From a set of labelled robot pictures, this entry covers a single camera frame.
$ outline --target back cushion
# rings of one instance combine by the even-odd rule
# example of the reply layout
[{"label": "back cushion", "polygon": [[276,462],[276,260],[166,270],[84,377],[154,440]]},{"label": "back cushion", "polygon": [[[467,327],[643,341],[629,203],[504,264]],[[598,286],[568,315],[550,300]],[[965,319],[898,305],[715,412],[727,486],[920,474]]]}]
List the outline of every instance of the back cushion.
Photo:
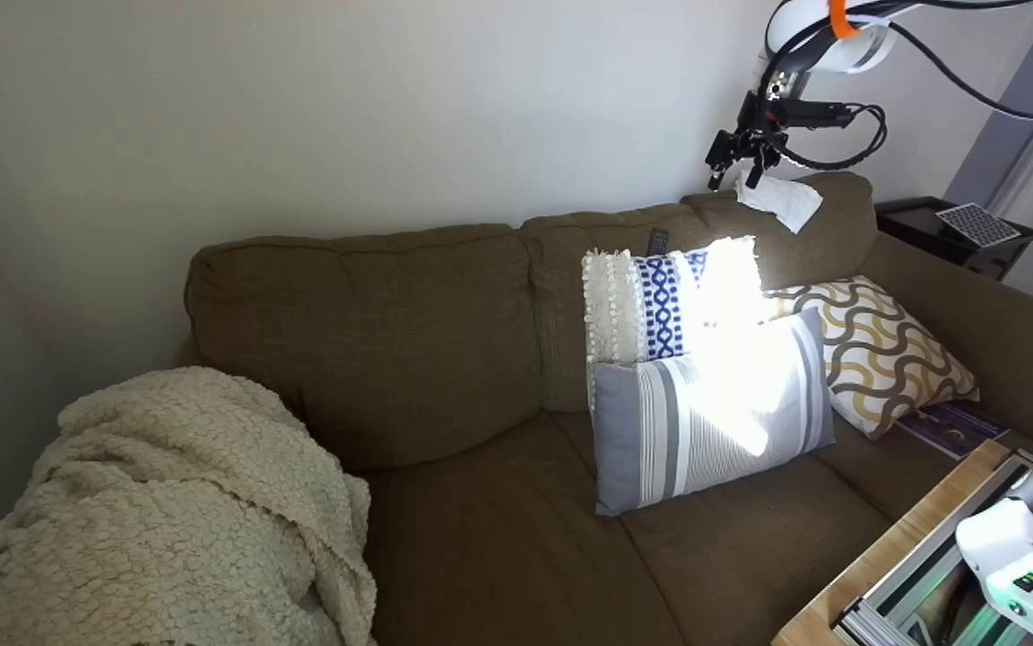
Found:
[{"label": "back cushion", "polygon": [[801,232],[739,203],[735,195],[693,195],[684,203],[715,237],[757,237],[763,286],[852,278],[874,243],[873,182],[852,174],[818,174],[801,182],[824,196]]},{"label": "back cushion", "polygon": [[530,285],[543,327],[544,408],[588,408],[585,396],[585,252],[634,252],[648,249],[648,232],[668,230],[672,249],[702,249],[706,225],[684,203],[659,203],[643,211],[577,211],[525,223],[525,249],[530,260]]},{"label": "back cushion", "polygon": [[348,465],[441,459],[543,408],[508,225],[203,249],[186,312],[196,364],[278,391]]}]

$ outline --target couch armrest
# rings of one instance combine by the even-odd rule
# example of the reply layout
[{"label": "couch armrest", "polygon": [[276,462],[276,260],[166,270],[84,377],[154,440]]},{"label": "couch armrest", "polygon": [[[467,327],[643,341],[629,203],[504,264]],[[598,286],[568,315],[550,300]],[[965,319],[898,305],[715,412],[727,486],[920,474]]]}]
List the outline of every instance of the couch armrest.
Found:
[{"label": "couch armrest", "polygon": [[984,404],[1033,434],[1033,297],[874,237],[864,273],[920,319],[984,388]]}]

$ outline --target blue and white pillow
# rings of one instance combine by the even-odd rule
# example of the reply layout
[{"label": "blue and white pillow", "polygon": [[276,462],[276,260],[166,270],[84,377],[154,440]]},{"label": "blue and white pillow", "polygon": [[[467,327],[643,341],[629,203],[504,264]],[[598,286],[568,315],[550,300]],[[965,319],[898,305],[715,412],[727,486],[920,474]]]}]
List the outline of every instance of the blue and white pillow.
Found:
[{"label": "blue and white pillow", "polygon": [[668,254],[588,252],[581,273],[588,364],[693,355],[706,327],[761,319],[750,237]]}]

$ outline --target couch cushion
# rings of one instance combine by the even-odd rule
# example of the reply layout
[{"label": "couch cushion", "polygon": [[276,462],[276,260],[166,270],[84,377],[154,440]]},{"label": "couch cushion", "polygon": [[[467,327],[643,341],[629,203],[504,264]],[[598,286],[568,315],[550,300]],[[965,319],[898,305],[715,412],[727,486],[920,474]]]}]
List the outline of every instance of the couch cushion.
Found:
[{"label": "couch cushion", "polygon": [[668,230],[672,249],[702,249],[711,242],[702,218],[684,203],[659,203],[623,214],[550,214],[519,225],[543,331],[544,408],[581,412],[588,404],[581,297],[585,252],[629,249],[643,254],[654,230]]},{"label": "couch cushion", "polygon": [[[564,424],[592,462],[588,418],[564,418]],[[620,525],[684,644],[771,644],[891,526],[891,518],[809,453],[757,476],[629,512]]]},{"label": "couch cushion", "polygon": [[752,211],[735,195],[693,195],[715,237],[757,237],[763,286],[838,280],[864,264],[874,242],[873,182],[850,174],[806,176],[824,200],[801,232],[776,214]]},{"label": "couch cushion", "polygon": [[592,512],[592,469],[550,418],[368,489],[379,644],[684,644],[629,530]]},{"label": "couch cushion", "polygon": [[441,459],[543,404],[508,225],[203,249],[186,312],[196,364],[278,391],[348,465]]},{"label": "couch cushion", "polygon": [[873,440],[838,418],[833,431],[834,440],[815,456],[891,522],[900,522],[954,465],[907,431]]}]

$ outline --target sunlight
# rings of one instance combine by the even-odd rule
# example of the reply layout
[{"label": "sunlight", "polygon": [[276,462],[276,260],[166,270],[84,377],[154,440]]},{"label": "sunlight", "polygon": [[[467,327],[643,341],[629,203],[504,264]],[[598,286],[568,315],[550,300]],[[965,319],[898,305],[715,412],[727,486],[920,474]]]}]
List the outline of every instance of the sunlight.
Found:
[{"label": "sunlight", "polygon": [[766,421],[801,382],[793,335],[776,335],[752,237],[717,242],[702,270],[706,374],[695,383],[693,412],[750,456],[763,456]]}]

